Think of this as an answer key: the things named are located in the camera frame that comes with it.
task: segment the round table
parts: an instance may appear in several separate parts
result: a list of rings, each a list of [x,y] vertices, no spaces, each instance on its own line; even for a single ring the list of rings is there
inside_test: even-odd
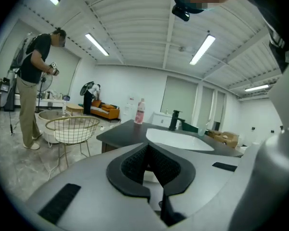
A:
[[[70,111],[71,115],[73,115],[73,112],[80,112],[83,114],[83,107],[79,106],[78,104],[67,103],[66,110]]]

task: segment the white wire chair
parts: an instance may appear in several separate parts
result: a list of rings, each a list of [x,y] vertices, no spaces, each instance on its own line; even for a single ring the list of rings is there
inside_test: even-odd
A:
[[[80,145],[80,153],[88,157],[81,151],[81,144],[86,142],[89,156],[88,139],[95,133],[99,119],[91,116],[69,116],[51,120],[45,124],[46,128],[53,130],[55,139],[64,146],[66,165],[68,167],[66,147],[69,145]],[[58,155],[60,160],[60,146],[58,146]]]

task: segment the black faucet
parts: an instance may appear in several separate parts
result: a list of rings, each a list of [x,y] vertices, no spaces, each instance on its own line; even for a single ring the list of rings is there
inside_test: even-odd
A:
[[[177,120],[179,120],[181,122],[185,121],[184,119],[179,118],[179,112],[181,112],[181,111],[178,111],[178,110],[173,111],[171,123],[170,123],[170,126],[168,128],[170,131],[175,131],[176,125],[177,125]]]

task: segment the ceiling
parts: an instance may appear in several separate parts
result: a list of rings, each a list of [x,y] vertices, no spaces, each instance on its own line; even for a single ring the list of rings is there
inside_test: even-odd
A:
[[[191,15],[171,13],[173,0],[20,0],[49,24],[62,27],[97,65],[157,68],[213,83],[243,97],[244,89],[275,83],[281,75],[269,50],[268,31],[246,0]],[[216,37],[196,65],[189,62],[208,34]],[[85,37],[91,33],[104,56]]]

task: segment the concrete floor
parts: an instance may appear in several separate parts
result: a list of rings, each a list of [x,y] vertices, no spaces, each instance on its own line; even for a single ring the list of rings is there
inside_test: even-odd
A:
[[[18,122],[19,110],[11,112],[12,126]],[[100,154],[102,151],[102,142],[96,139],[96,136],[117,126],[119,123],[114,121],[110,123],[104,119],[96,129],[95,134],[88,139],[91,156]],[[37,117],[39,128],[42,129],[40,120]],[[53,144],[51,148],[48,143],[40,137],[38,139],[40,149],[32,151],[23,147],[22,133],[19,123],[16,126],[15,134],[10,132],[9,112],[0,111],[0,181],[5,190],[26,201],[30,195],[47,182],[50,170],[58,164],[58,144]],[[83,153],[87,154],[86,144],[82,144]],[[60,154],[63,154],[63,145],[60,145]],[[67,159],[69,166],[84,159],[85,156],[80,153],[79,144],[67,147]],[[66,160],[63,156],[60,160],[60,167],[53,170],[51,178],[64,171],[67,168]]]

